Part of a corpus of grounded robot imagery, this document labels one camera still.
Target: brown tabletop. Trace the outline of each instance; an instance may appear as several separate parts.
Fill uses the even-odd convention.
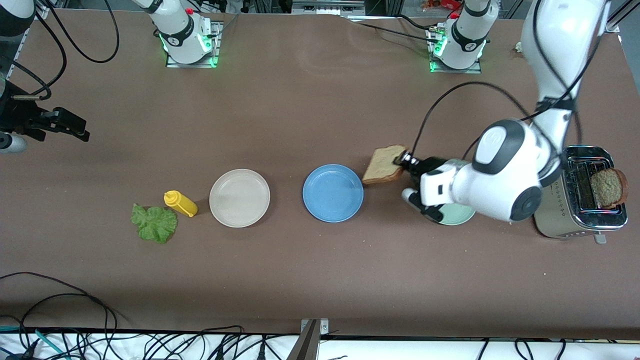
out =
[[[84,51],[109,55],[106,12],[60,13]],[[585,143],[607,149],[632,190],[629,224],[602,246],[592,237],[549,240],[532,220],[433,224],[401,200],[406,176],[367,188],[343,223],[316,220],[302,203],[319,165],[362,175],[374,148],[411,144],[453,85],[491,81],[532,109],[532,71],[512,51],[521,21],[494,25],[483,73],[472,76],[430,73],[419,40],[330,15],[240,15],[217,69],[166,69],[148,15],[116,17],[118,56],[93,64],[64,40],[67,72],[41,104],[86,119],[90,141],[49,134],[0,157],[0,273],[71,282],[137,329],[238,323],[295,332],[300,318],[320,317],[338,334],[640,338],[640,106],[616,35],[603,39],[580,92]],[[420,34],[398,20],[376,23]],[[60,55],[36,23],[19,60],[50,79]],[[12,81],[36,86],[19,72]],[[461,88],[434,112],[417,155],[460,157],[488,124],[514,116],[500,94]],[[245,229],[221,225],[208,209],[211,186],[235,168],[257,171],[271,188],[265,217]],[[162,206],[173,189],[198,200],[199,215],[179,215],[166,245],[139,239],[132,205]],[[0,306],[19,315],[63,291],[14,278],[0,283]],[[101,310],[79,304],[54,300],[27,325],[101,327]]]

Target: bread slice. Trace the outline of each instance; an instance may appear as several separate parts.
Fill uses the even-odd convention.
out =
[[[404,145],[391,145],[376,149],[371,156],[371,161],[362,177],[365,185],[388,183],[400,178],[403,168],[394,164],[394,159],[403,151],[408,150]]]
[[[612,209],[627,201],[627,177],[617,168],[598,171],[590,181],[598,208]]]

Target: blue plate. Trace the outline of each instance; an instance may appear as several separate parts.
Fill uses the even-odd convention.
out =
[[[329,164],[309,174],[302,188],[302,199],[316,218],[341,222],[358,212],[364,189],[360,178],[350,168]]]

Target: yellow bottle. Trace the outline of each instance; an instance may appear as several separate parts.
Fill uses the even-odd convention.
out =
[[[164,193],[164,203],[175,211],[185,214],[190,218],[198,212],[198,206],[176,190]]]

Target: lettuce leaf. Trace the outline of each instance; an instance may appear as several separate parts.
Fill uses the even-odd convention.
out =
[[[142,240],[153,240],[164,244],[175,232],[178,218],[172,210],[153,206],[145,210],[138,204],[133,204],[131,222],[138,226],[138,236]]]

